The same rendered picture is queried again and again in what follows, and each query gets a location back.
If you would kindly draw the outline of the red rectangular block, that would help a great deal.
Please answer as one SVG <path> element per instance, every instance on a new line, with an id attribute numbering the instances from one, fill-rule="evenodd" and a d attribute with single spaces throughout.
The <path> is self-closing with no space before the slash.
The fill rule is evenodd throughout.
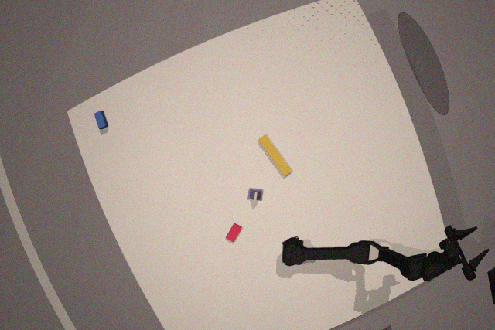
<path id="1" fill-rule="evenodd" d="M 241 228 L 242 228 L 242 226 L 238 226 L 237 224 L 234 224 L 231 227 L 230 232 L 227 234 L 226 238 L 229 239 L 230 241 L 234 242 L 236 240 L 237 235 L 239 234 Z"/>

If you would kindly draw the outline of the blue rectangular block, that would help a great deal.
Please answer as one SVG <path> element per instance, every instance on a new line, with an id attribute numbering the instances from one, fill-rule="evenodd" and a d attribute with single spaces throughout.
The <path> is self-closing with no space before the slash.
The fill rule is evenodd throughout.
<path id="1" fill-rule="evenodd" d="M 103 129 L 103 128 L 106 128 L 108 126 L 108 122 L 106 120 L 106 117 L 105 117 L 103 111 L 98 111 L 97 113 L 94 114 L 94 116 L 96 118 L 96 122 L 97 122 L 99 129 Z"/>

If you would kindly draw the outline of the yellow bar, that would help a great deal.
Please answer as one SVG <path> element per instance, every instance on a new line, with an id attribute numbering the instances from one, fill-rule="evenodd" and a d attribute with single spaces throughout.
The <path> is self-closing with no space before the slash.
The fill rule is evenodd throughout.
<path id="1" fill-rule="evenodd" d="M 263 148 L 266 150 L 266 152 L 269 154 L 271 159 L 274 161 L 274 163 L 278 166 L 280 171 L 282 172 L 283 176 L 287 176 L 291 172 L 291 169 L 287 166 L 287 163 L 283 159 L 283 157 L 279 154 L 275 146 L 271 143 L 271 141 L 268 139 L 266 134 L 262 136 L 261 138 L 258 139 L 258 141 L 261 143 Z"/>

